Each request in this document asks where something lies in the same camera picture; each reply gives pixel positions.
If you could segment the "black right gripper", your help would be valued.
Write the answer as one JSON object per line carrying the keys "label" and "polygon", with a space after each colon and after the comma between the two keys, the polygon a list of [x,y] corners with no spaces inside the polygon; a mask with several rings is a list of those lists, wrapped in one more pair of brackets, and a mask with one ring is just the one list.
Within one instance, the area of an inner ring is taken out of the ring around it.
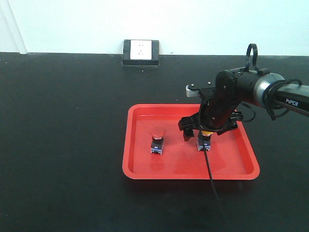
{"label": "black right gripper", "polygon": [[181,118],[178,123],[185,142],[194,137],[194,130],[221,135],[236,129],[237,121],[243,120],[242,113],[236,111],[240,100],[237,98],[234,86],[199,88],[199,97],[201,104],[198,112]]}

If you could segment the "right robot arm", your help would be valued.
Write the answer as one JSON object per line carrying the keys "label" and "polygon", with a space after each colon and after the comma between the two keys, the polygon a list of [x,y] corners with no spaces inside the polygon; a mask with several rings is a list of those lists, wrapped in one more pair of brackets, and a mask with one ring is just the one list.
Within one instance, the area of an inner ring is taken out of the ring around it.
{"label": "right robot arm", "polygon": [[185,141],[197,130],[199,139],[208,145],[211,134],[235,130],[238,121],[245,122],[242,114],[236,111],[240,104],[262,107],[272,120],[289,111],[308,116],[309,87],[299,79],[286,80],[269,69],[259,68],[257,58],[257,45],[251,43],[245,67],[219,72],[214,87],[186,86],[187,97],[200,97],[201,104],[197,113],[183,117],[178,123]]}

